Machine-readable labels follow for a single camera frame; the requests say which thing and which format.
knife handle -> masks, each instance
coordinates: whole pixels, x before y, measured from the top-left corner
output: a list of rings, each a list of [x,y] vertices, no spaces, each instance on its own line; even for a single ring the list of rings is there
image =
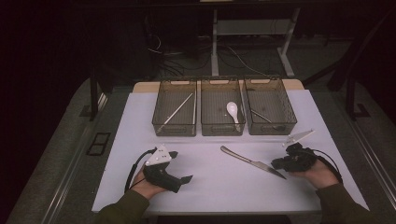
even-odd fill
[[[221,146],[220,149],[221,149],[221,151],[223,151],[223,152],[225,152],[225,153],[227,153],[227,154],[229,154],[229,155],[231,155],[231,156],[234,156],[234,157],[236,157],[237,159],[239,159],[239,160],[241,160],[241,161],[251,162],[250,159],[245,158],[245,157],[243,157],[243,156],[240,156],[240,155],[234,153],[233,151],[231,151],[230,149],[228,149],[228,148],[225,147],[225,146]]]

metal mesh basket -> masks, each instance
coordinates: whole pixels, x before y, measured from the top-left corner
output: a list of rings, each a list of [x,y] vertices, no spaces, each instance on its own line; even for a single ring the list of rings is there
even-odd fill
[[[238,123],[227,112],[236,103]],[[245,127],[242,97],[237,77],[203,77],[201,80],[201,123],[203,136],[242,135]]]
[[[297,118],[281,78],[245,76],[243,97],[251,135],[291,133]]]
[[[195,77],[165,77],[161,81],[152,125],[158,136],[196,135]]]

knife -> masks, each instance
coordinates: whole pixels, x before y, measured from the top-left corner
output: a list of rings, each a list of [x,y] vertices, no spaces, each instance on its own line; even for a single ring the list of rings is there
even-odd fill
[[[254,166],[266,171],[266,172],[269,172],[269,173],[271,173],[273,175],[277,175],[277,176],[279,176],[281,178],[286,179],[286,177],[283,176],[280,172],[278,172],[274,168],[272,168],[272,167],[270,167],[270,166],[268,166],[268,165],[266,165],[266,164],[264,164],[264,163],[262,163],[260,161],[251,161],[250,159],[247,159],[247,158],[245,158],[243,156],[240,156],[240,155],[234,153],[233,151],[231,151],[230,149],[228,149],[225,146],[221,146],[220,149],[221,149],[221,151],[227,153],[228,155],[234,156],[234,157],[236,157],[237,159],[239,159],[241,161],[245,161],[245,162],[247,162],[247,163],[249,163],[251,165],[254,165]]]

dark sleeve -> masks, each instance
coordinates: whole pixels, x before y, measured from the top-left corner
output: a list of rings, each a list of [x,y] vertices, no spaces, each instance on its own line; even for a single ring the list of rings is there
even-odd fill
[[[322,223],[375,223],[370,211],[355,203],[342,184],[319,189]]]
[[[133,190],[128,190],[118,202],[102,208],[96,215],[94,223],[140,223],[148,207],[149,200]]]

white table surface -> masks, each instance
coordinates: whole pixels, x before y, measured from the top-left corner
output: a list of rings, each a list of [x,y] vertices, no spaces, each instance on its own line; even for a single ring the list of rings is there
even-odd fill
[[[315,130],[301,144],[330,155],[337,163],[352,198],[367,208],[310,92],[288,91],[288,96],[298,120],[291,134]],[[193,178],[189,184],[182,185],[178,193],[168,191],[156,195],[150,201],[147,216],[293,214],[320,210],[315,189],[306,180],[290,176],[283,170],[280,173],[287,180],[279,178],[220,150],[221,146],[226,146],[253,161],[271,165],[271,160],[287,156],[282,147],[287,136],[253,136],[248,134],[247,126],[242,136],[202,136],[198,113],[195,137],[158,137],[151,124],[156,99],[155,92],[130,94],[93,212],[115,203],[123,195],[127,176],[137,158],[161,144],[165,144],[169,151],[178,152],[166,169],[168,174],[177,178],[193,175]]]

